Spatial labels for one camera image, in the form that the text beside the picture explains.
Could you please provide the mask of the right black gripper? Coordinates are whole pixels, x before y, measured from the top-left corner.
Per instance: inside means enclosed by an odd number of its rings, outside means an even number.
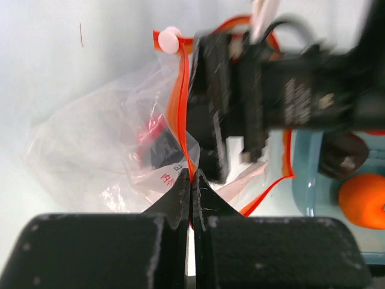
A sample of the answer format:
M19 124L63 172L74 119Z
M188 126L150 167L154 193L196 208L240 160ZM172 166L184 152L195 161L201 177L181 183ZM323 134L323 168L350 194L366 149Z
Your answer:
M260 69L261 52L240 36L230 41L228 130L243 138L243 162L262 156L266 128L384 134L384 1L372 2L357 46L346 54L323 55L314 45Z

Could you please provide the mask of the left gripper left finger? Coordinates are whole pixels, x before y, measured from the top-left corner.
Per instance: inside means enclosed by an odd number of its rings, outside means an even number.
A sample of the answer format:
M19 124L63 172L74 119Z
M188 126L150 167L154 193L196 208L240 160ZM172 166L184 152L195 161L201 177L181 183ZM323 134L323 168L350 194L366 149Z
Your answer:
M17 239L2 288L185 288L187 170L144 212L41 214Z

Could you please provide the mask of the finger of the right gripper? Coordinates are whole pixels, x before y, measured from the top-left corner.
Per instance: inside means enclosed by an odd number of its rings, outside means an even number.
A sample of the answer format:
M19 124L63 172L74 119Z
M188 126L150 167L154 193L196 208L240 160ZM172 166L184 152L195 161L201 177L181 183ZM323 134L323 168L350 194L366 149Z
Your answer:
M200 146L199 168L210 182L229 174L226 135L221 123L229 112L229 35L217 32L194 38L187 105L187 131Z

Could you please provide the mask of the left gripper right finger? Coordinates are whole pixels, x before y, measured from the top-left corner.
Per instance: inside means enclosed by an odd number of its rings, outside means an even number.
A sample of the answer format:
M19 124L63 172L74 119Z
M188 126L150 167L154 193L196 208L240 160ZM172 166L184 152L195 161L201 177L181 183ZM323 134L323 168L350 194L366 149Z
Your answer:
M372 288L349 229L329 217L244 217L198 170L191 184L197 288Z

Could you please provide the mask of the clear zip top bag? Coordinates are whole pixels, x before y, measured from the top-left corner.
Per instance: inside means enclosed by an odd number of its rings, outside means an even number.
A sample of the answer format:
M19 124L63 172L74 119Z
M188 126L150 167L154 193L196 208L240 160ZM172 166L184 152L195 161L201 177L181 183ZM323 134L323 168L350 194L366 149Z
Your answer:
M218 129L209 132L208 151L187 132L188 124L209 125L202 113L187 111L195 43L173 26L154 31L163 56L141 71L136 87L127 78L112 82L39 127L24 160L57 204L71 212L139 212L169 191L182 170L202 169L215 192L249 216L280 181L294 177L291 131L269 135L256 162L246 154L228 160L228 138Z

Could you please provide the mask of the dark purple fake plum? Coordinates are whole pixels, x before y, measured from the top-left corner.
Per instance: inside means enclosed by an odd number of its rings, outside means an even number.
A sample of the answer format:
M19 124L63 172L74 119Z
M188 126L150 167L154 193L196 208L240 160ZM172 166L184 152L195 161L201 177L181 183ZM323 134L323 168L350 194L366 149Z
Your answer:
M356 172L369 156L366 142L350 131L325 132L322 137L318 172L342 179Z

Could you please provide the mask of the orange fake orange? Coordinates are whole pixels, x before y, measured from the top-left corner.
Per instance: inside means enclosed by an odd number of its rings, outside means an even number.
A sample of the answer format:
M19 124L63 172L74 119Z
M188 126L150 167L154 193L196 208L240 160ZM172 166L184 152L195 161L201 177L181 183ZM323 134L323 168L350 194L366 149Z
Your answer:
M339 207L352 224L384 229L384 177L363 173L345 181L338 194Z

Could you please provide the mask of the red fake apple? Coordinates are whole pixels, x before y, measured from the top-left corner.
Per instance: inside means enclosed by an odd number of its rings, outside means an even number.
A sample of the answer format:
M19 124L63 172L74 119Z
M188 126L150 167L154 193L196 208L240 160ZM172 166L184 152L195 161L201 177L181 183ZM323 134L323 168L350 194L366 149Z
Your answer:
M152 145L166 126L167 122L163 114L151 117L138 132L138 144L141 147Z

